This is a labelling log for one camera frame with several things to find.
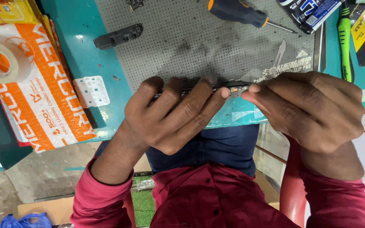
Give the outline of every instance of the blue jeans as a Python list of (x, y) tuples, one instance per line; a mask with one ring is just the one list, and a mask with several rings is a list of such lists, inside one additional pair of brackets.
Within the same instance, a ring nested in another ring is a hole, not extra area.
[(253, 160), (259, 125), (242, 125), (202, 130), (181, 150), (166, 155), (150, 147), (146, 151), (153, 175), (181, 166), (221, 163), (254, 176)]

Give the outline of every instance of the orange screwdriver handle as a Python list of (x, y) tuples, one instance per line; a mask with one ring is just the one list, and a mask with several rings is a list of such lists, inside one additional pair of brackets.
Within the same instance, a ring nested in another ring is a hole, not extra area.
[(252, 24), (257, 28), (265, 26), (268, 20), (266, 13), (254, 10), (239, 0), (210, 0), (208, 10), (224, 21)]

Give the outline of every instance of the hand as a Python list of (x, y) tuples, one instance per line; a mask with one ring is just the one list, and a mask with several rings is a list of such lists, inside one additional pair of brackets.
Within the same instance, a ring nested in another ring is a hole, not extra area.
[(255, 104), (274, 129), (312, 152), (333, 153), (364, 132), (361, 89), (330, 75), (282, 73), (252, 84), (241, 97)]
[(175, 107), (180, 102), (183, 85), (172, 77), (161, 96), (151, 104), (163, 84), (159, 77), (143, 81), (126, 104), (125, 121), (141, 141), (172, 155), (206, 127), (222, 108), (230, 91), (223, 87), (212, 95), (212, 85), (203, 77)]

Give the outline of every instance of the blade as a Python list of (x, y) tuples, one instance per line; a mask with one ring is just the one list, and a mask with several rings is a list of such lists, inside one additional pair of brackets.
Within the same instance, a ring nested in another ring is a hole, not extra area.
[(279, 66), (281, 63), (281, 59), (284, 55), (286, 45), (287, 45), (287, 42), (285, 41), (285, 39), (283, 39), (283, 42), (281, 43), (280, 48), (278, 49), (278, 54), (277, 54), (277, 57), (275, 58), (274, 65), (272, 66), (272, 69), (271, 69), (271, 73), (272, 73), (272, 75), (274, 75), (274, 77), (277, 76), (277, 66)]

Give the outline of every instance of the yellow packaging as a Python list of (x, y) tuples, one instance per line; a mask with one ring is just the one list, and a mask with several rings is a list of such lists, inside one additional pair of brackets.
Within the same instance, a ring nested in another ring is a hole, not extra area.
[(27, 0), (0, 0), (0, 24), (5, 23), (37, 24), (38, 20)]

